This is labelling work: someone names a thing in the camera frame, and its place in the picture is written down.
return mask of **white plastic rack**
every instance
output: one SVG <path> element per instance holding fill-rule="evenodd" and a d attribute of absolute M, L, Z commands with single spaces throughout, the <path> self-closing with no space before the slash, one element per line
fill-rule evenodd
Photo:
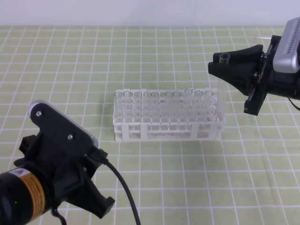
<path fill-rule="evenodd" d="M 224 92 L 215 89 L 116 90 L 117 142 L 220 140 Z"/>

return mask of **tabletop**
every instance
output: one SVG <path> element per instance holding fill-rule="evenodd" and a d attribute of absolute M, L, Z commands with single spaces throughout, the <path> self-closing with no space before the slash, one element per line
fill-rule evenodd
<path fill-rule="evenodd" d="M 100 140 L 124 176 L 142 225 L 296 225 L 300 222 L 300 112 L 268 95 L 259 116 L 228 85 L 220 142 L 117 143 L 117 89 L 216 87 L 212 54 L 268 47 L 283 27 L 0 27 L 0 172 L 22 157 L 33 100 L 49 101 Z M 125 192 L 104 165 L 93 181 L 116 200 L 102 219 L 63 203 L 69 225 L 133 225 Z M 48 212 L 31 225 L 60 224 Z"/>

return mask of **test tube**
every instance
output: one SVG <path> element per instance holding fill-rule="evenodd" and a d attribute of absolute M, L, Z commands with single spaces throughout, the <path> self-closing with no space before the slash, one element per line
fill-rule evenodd
<path fill-rule="evenodd" d="M 123 92 L 123 102 L 125 107 L 125 122 L 132 122 L 132 104 L 131 104 L 131 93 L 126 90 Z"/>
<path fill-rule="evenodd" d="M 151 114 L 152 122 L 159 123 L 159 93 L 151 93 Z M 159 126 L 152 126 L 153 130 L 158 130 Z"/>
<path fill-rule="evenodd" d="M 135 93 L 135 122 L 142 121 L 142 93 L 137 91 Z"/>
<path fill-rule="evenodd" d="M 191 122 L 196 122 L 198 119 L 198 115 L 201 114 L 201 106 L 202 106 L 202 91 L 195 91 L 194 100 L 193 100 L 193 112 L 191 113 Z"/>
<path fill-rule="evenodd" d="M 172 96 L 173 93 L 170 91 L 167 91 L 165 93 L 165 98 L 164 98 L 164 105 L 163 105 L 163 111 L 162 111 L 162 118 L 161 121 L 162 122 L 169 122 L 169 118 L 170 118 L 170 111 L 171 111 L 171 106 L 172 106 Z M 168 129 L 168 125 L 166 126 L 162 126 L 163 130 L 167 130 Z"/>
<path fill-rule="evenodd" d="M 151 92 L 149 91 L 144 93 L 142 112 L 143 121 L 149 123 L 151 117 Z"/>
<path fill-rule="evenodd" d="M 182 104 L 181 104 L 181 112 L 180 112 L 180 116 L 179 116 L 179 121 L 182 122 L 182 123 L 188 121 L 188 117 L 191 113 L 190 106 L 191 106 L 191 100 L 192 100 L 192 97 L 193 97 L 192 94 L 193 94 L 193 90 L 191 90 L 191 89 L 186 89 L 184 91 L 183 101 L 182 101 Z M 180 129 L 184 130 L 184 129 L 186 129 L 186 126 L 181 125 Z"/>
<path fill-rule="evenodd" d="M 172 96 L 172 106 L 171 106 L 171 111 L 170 111 L 170 121 L 172 123 L 178 123 L 178 116 L 180 112 L 180 92 L 179 91 L 174 91 L 173 96 Z M 172 125 L 170 126 L 171 130 L 176 130 L 177 125 Z"/>
<path fill-rule="evenodd" d="M 223 52 L 220 54 L 220 63 L 228 64 L 230 59 L 230 54 L 228 52 Z"/>
<path fill-rule="evenodd" d="M 116 122 L 120 123 L 123 122 L 123 99 L 122 99 L 122 92 L 115 92 L 114 94 L 114 101 L 116 104 Z"/>
<path fill-rule="evenodd" d="M 207 90 L 205 92 L 204 107 L 203 107 L 204 120 L 207 119 L 207 114 L 210 112 L 212 96 L 213 96 L 212 91 Z"/>

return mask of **warning label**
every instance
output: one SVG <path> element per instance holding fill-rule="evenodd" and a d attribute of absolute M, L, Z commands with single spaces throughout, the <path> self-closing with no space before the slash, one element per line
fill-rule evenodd
<path fill-rule="evenodd" d="M 13 175 L 16 175 L 17 177 L 22 177 L 30 173 L 30 171 L 23 169 L 23 168 L 18 168 L 15 170 L 9 171 L 9 173 L 12 173 Z"/>
<path fill-rule="evenodd" d="M 41 183 L 36 178 L 36 176 L 24 168 L 11 170 L 9 171 L 9 173 L 19 177 L 30 192 L 33 205 L 31 220 L 34 220 L 35 218 L 42 215 L 45 210 L 45 193 Z"/>

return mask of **black cable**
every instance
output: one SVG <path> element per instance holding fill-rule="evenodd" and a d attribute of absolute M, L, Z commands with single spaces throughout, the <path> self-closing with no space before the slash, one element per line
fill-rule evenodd
<path fill-rule="evenodd" d="M 124 181 L 124 179 L 122 178 L 121 174 L 118 172 L 118 170 L 110 163 L 108 162 L 108 160 L 105 158 L 104 159 L 104 164 L 107 165 L 108 168 L 111 169 L 111 171 L 117 176 L 117 178 L 119 179 L 120 183 L 122 184 L 126 194 L 127 194 L 127 197 L 129 199 L 129 202 L 130 202 L 130 205 L 131 205 L 131 208 L 132 208 L 132 211 L 133 211 L 133 215 L 135 217 L 135 222 L 136 222 L 136 225 L 141 225 L 141 221 L 140 221 L 140 218 L 139 218 L 139 214 L 136 210 L 136 206 L 135 206 L 135 202 L 133 200 L 133 197 L 130 193 L 130 190 L 126 184 L 126 182 Z"/>
<path fill-rule="evenodd" d="M 289 100 L 290 100 L 290 102 L 291 102 L 291 104 L 297 109 L 297 110 L 299 110 L 300 111 L 300 108 L 298 107 L 298 106 L 296 106 L 292 101 L 291 101 L 291 99 L 290 98 L 288 98 Z"/>

